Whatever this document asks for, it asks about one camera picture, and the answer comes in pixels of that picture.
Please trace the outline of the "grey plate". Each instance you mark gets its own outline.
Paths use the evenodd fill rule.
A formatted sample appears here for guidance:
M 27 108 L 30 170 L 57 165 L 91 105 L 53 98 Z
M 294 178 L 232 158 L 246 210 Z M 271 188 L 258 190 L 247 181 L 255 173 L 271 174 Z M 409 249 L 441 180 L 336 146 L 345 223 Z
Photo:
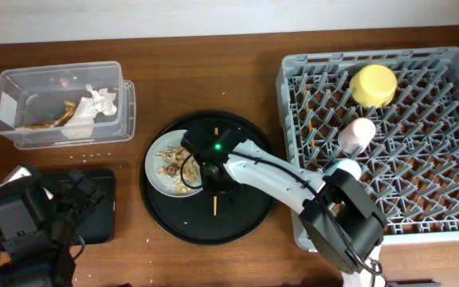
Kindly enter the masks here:
M 167 178 L 164 174 L 157 173 L 157 170 L 160 167 L 165 167 L 166 164 L 157 158 L 155 153 L 163 151 L 165 147 L 182 147 L 181 140 L 185 132 L 186 130 L 182 129 L 166 132 L 151 144 L 145 156 L 144 169 L 149 183 L 160 193 L 174 198 L 185 198 L 202 191 L 201 176 L 189 194 L 177 195 L 174 180 Z

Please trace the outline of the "white napkin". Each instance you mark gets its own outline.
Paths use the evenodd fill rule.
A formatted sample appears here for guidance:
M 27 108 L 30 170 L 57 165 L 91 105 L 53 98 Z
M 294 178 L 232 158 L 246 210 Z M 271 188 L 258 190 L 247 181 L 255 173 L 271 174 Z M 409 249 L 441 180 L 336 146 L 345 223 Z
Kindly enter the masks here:
M 64 125 L 66 129 L 61 132 L 68 139 L 76 140 L 90 137 L 95 124 L 95 118 L 99 113 L 104 116 L 114 116 L 117 107 L 114 100 L 116 92 L 109 92 L 107 88 L 96 91 L 91 85 L 85 86 L 91 97 L 82 97 L 73 116 Z

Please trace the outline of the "blue cup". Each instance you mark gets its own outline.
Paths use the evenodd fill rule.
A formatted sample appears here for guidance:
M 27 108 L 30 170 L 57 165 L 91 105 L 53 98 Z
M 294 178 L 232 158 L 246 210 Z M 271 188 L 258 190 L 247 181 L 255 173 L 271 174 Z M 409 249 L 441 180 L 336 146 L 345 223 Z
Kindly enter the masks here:
M 341 169 L 351 174 L 356 180 L 359 180 L 362 171 L 359 164 L 353 159 L 341 159 L 331 165 L 325 172 L 325 175 L 332 175 L 336 170 Z

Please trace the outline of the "pink cup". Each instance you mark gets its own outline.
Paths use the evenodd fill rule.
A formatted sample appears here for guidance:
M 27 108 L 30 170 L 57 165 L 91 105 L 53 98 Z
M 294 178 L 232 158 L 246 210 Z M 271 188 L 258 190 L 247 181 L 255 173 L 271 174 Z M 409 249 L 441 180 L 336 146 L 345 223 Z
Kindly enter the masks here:
M 353 120 L 338 135 L 340 148 L 351 154 L 357 148 L 366 148 L 376 133 L 375 124 L 367 118 Z

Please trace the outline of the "yellow bowl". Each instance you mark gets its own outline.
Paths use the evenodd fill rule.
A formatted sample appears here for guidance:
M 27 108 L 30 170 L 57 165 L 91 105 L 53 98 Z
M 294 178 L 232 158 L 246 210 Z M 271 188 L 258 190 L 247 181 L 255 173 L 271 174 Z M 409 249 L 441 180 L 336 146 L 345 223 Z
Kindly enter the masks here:
M 382 108 L 394 98 L 398 80 L 394 72 L 384 65 L 367 65 L 350 81 L 351 95 L 362 106 Z

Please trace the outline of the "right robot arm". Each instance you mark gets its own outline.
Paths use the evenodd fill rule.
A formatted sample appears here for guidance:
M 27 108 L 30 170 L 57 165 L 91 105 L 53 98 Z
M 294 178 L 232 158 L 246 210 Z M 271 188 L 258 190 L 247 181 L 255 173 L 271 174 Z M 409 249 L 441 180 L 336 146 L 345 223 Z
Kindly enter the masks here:
M 359 165 L 332 173 L 296 167 L 260 149 L 241 132 L 220 136 L 193 126 L 181 145 L 198 164 L 209 195 L 253 187 L 294 211 L 316 251 L 343 274 L 346 286 L 384 286 L 379 261 L 386 216 L 359 183 Z

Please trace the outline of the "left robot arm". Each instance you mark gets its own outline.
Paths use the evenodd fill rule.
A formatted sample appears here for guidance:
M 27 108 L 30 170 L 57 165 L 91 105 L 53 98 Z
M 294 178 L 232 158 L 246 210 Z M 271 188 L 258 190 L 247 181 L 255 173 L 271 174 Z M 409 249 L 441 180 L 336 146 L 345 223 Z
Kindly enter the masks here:
M 70 286 L 74 243 L 85 244 L 77 228 L 106 192 L 79 170 L 64 182 L 44 178 L 27 164 L 0 184 L 0 286 Z

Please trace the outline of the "clear plastic waste bin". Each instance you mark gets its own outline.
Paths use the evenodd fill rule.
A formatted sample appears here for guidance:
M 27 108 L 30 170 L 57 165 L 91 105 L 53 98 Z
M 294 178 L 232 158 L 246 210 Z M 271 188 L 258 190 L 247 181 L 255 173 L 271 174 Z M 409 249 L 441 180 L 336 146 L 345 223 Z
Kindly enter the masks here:
M 27 130 L 26 126 L 56 119 L 65 111 L 64 101 L 78 106 L 91 97 L 85 86 L 116 92 L 114 116 L 99 113 L 90 137 L 71 140 L 55 128 Z M 135 134 L 135 89 L 123 77 L 116 61 L 49 65 L 8 69 L 0 74 L 0 136 L 18 149 L 70 147 L 129 141 Z

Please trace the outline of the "grey dishwasher rack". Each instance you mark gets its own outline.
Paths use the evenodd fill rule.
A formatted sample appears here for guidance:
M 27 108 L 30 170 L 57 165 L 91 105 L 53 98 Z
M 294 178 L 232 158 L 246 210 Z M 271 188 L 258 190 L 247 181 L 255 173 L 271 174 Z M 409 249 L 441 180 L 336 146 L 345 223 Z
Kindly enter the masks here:
M 382 108 L 364 107 L 351 95 L 351 78 L 372 64 L 398 80 Z M 387 245 L 459 242 L 459 48 L 289 55 L 276 87 L 288 160 L 318 172 L 355 160 L 363 187 L 386 215 Z M 338 135 L 361 117 L 375 124 L 375 136 L 348 154 Z

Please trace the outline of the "food scraps pile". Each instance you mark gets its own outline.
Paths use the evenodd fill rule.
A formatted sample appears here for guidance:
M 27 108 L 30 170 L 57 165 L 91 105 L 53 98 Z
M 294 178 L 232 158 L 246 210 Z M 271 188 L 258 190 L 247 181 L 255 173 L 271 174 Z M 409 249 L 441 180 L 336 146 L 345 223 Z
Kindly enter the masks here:
M 155 156 L 166 164 L 157 173 L 174 180 L 177 195 L 189 194 L 200 178 L 200 169 L 194 157 L 184 147 L 165 147 Z

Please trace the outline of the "round black serving tray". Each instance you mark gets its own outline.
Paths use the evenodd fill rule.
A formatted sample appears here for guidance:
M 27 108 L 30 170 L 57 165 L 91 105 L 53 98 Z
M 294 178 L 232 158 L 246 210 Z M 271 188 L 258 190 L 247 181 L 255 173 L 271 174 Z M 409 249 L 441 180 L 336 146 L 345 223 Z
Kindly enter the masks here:
M 242 130 L 245 136 L 270 154 L 273 148 L 265 133 L 241 116 L 228 112 L 196 112 L 179 118 L 157 136 L 193 125 L 217 128 L 220 133 L 228 129 Z M 200 191 L 184 199 L 162 194 L 148 176 L 146 164 L 141 164 L 140 192 L 149 215 L 169 235 L 184 242 L 198 245 L 221 245 L 243 238 L 253 232 L 268 217 L 275 200 L 253 187 L 244 186 L 218 195 L 217 213 L 213 214 L 213 198 Z

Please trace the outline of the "black rectangular tray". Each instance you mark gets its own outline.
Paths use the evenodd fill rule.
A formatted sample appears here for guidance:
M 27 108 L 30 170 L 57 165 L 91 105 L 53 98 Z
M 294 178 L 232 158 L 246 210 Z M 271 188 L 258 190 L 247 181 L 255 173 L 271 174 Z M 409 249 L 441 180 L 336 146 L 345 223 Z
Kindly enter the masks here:
M 48 173 L 42 176 L 44 189 L 52 194 L 52 204 L 58 213 L 70 206 L 83 207 L 73 211 L 76 234 L 87 245 L 112 240 L 115 233 L 116 177 L 108 168 Z

